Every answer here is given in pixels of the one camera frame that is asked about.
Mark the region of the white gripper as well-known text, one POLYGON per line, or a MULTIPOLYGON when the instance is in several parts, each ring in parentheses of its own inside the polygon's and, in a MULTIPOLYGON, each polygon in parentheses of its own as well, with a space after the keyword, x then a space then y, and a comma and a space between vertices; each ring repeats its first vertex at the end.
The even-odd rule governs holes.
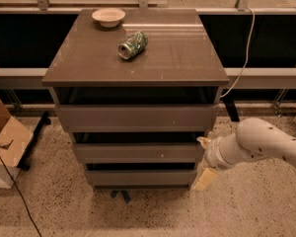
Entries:
POLYGON ((192 188, 195 191, 203 191, 217 179, 218 173, 214 169, 223 171, 234 167, 232 163, 233 148, 226 137, 210 140, 207 137, 199 136, 196 140, 205 149, 204 159, 210 168, 204 168, 201 171, 192 188))

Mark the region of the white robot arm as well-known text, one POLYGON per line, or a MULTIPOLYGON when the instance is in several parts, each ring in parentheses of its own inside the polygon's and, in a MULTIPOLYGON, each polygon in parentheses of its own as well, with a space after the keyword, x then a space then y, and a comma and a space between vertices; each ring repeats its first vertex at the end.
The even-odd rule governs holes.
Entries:
POLYGON ((193 190, 206 189, 219 172, 239 163, 276 158, 296 168, 296 137, 260 118, 244 119, 228 136, 214 139, 199 136, 197 141, 204 154, 191 187, 193 190))

